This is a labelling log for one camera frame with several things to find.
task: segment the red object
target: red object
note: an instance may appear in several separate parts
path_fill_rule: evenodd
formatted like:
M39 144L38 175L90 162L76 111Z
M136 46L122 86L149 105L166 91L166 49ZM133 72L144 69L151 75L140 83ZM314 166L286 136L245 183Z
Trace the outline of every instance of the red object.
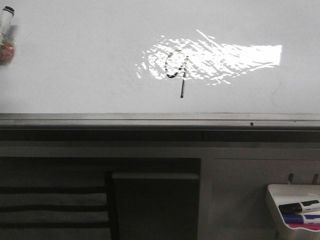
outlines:
M9 60L14 54L14 46L9 42L2 42L0 46L0 62Z
M320 224L298 224L298 223L289 223L290 228L305 228L310 230L320 230Z

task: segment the whiteboard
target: whiteboard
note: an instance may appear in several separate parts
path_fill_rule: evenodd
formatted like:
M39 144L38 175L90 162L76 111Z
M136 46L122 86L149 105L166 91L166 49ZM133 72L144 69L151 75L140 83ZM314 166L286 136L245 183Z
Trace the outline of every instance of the whiteboard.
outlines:
M0 113L320 114L318 0L4 6L16 50Z

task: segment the white plastic tray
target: white plastic tray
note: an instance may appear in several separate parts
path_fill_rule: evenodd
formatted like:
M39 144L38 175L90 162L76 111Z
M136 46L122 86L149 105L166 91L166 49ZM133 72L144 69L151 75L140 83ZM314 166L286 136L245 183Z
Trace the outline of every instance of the white plastic tray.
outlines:
M291 228L285 224L278 206L282 204L308 201L320 198L319 185L270 184L267 187L266 202L281 240L320 240L320 230Z

